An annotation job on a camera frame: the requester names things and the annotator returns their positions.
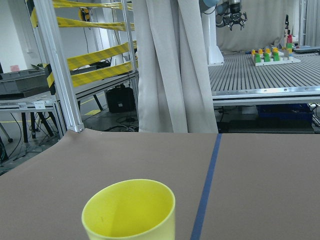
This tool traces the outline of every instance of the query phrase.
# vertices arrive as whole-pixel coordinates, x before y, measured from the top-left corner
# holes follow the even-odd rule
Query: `storage crate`
[[[305,120],[312,123],[313,112],[306,103],[257,105],[260,118],[277,118],[281,120]]]
[[[0,80],[0,94],[14,94],[25,90],[48,86],[44,71],[28,69],[2,73],[1,76],[3,80]]]

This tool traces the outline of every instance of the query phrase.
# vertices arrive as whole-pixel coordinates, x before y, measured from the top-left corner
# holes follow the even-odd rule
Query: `white curtain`
[[[308,0],[306,8],[305,45],[320,46],[320,1]]]
[[[247,14],[245,27],[240,31],[234,25],[232,31],[225,26],[217,28],[217,45],[221,50],[249,51],[278,45],[284,38],[288,4],[293,0],[242,0],[242,12]]]
[[[141,132],[217,133],[198,0],[134,0]]]

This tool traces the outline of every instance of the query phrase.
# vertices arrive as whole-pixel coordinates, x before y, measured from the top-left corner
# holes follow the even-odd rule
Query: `table surface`
[[[176,196],[176,240],[318,240],[319,139],[69,131],[0,176],[1,239],[86,240],[88,199],[113,183],[146,178]]]

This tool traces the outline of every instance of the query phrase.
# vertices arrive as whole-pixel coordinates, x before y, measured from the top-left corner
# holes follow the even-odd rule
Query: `black case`
[[[122,113],[135,109],[134,91],[120,84],[105,93],[110,113]]]

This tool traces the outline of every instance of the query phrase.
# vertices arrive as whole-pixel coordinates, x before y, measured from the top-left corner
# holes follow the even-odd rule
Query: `blue tape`
[[[217,158],[218,158],[221,138],[222,138],[222,134],[219,133],[216,136],[216,140],[215,140],[215,144],[214,144],[214,148],[213,148],[213,152],[212,152],[212,156],[211,156],[211,161],[209,164],[208,172],[206,174],[204,187],[202,190],[202,195],[201,195],[198,211],[195,216],[195,221],[194,221],[193,230],[192,230],[190,240],[199,240],[200,236],[201,236],[201,231],[202,231],[202,227],[203,227],[204,220],[205,220],[211,184],[212,184],[212,180],[214,177],[216,162],[217,162]]]

